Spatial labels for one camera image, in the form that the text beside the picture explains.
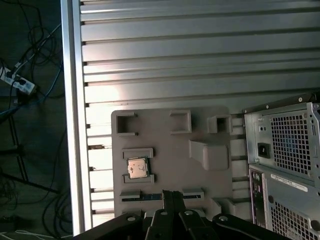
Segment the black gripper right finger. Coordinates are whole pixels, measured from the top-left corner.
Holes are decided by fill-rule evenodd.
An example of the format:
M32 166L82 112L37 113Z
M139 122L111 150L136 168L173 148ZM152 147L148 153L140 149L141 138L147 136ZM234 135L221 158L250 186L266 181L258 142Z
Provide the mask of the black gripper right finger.
M287 240L288 238L230 214L217 214L204 220L187 209L183 194L172 192L173 209L179 215L187 236L192 240Z

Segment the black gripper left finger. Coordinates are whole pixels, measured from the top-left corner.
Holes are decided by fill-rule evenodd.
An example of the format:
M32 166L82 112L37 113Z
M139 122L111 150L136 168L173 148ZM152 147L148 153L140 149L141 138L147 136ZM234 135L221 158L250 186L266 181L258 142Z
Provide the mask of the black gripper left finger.
M163 208L152 217L124 213L90 230L73 236L74 240L165 240L173 236L175 200L178 191L162 191Z

